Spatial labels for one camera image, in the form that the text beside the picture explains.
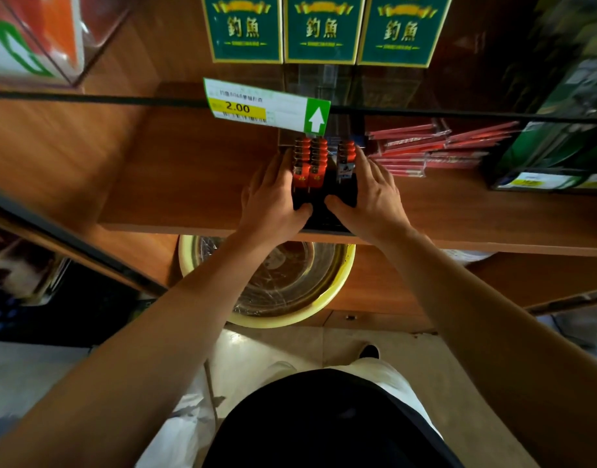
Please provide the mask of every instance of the shoe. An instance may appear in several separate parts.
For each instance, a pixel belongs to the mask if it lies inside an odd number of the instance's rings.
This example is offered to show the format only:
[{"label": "shoe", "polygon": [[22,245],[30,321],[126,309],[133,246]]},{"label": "shoe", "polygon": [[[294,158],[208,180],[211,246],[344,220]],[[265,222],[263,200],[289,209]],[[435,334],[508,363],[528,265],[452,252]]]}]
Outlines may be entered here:
[{"label": "shoe", "polygon": [[367,344],[363,347],[362,352],[359,353],[359,359],[361,358],[381,358],[381,352],[378,348],[372,344]]}]

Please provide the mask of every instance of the round yellow rim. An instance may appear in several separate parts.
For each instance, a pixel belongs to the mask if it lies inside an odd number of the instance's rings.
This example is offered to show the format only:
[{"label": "round yellow rim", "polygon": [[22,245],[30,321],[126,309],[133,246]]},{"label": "round yellow rim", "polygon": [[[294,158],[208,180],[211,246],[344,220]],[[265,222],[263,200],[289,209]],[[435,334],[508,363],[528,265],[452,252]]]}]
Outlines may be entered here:
[{"label": "round yellow rim", "polygon": [[[179,237],[179,268],[183,276],[192,272],[195,268],[195,263],[193,261],[193,243],[193,236],[182,235]],[[345,244],[344,246],[346,247],[344,261],[338,269],[333,282],[307,307],[303,307],[291,314],[279,315],[276,317],[252,317],[232,312],[228,320],[242,327],[277,328],[292,325],[316,314],[326,307],[337,293],[340,292],[340,289],[350,274],[350,269],[353,267],[353,261],[355,260],[355,245]]]}]

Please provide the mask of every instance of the white pants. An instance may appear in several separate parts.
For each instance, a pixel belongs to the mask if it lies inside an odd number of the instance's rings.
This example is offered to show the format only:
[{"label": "white pants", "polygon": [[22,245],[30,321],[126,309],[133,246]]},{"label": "white pants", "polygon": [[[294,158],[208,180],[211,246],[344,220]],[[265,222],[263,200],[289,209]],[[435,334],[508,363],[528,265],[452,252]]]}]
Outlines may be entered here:
[{"label": "white pants", "polygon": [[[329,366],[329,368],[372,381],[396,399],[415,409],[441,437],[409,382],[391,364],[376,358],[360,358],[346,366]],[[255,389],[297,372],[298,370],[288,362],[278,361],[273,363],[264,371],[262,379],[260,379],[261,383]]]}]

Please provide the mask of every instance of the black shirt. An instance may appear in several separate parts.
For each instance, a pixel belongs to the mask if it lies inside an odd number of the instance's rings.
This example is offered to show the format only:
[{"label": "black shirt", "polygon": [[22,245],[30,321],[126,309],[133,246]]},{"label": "black shirt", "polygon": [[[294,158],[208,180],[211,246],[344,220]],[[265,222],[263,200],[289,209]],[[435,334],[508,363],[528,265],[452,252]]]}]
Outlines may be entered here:
[{"label": "black shirt", "polygon": [[371,381],[329,369],[284,377],[241,401],[203,466],[463,465],[417,411]]}]

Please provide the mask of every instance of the hand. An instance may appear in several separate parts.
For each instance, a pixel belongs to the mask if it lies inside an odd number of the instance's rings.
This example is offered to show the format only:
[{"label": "hand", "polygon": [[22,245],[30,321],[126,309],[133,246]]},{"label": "hand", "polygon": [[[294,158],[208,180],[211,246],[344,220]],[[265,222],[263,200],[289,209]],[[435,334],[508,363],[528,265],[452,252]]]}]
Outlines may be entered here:
[{"label": "hand", "polygon": [[350,207],[334,195],[327,195],[325,204],[354,235],[382,249],[396,236],[411,231],[412,226],[400,203],[394,177],[356,148],[357,206]]},{"label": "hand", "polygon": [[292,151],[276,154],[242,190],[242,218],[236,233],[262,243],[271,251],[293,238],[311,216],[311,204],[292,205]]}]

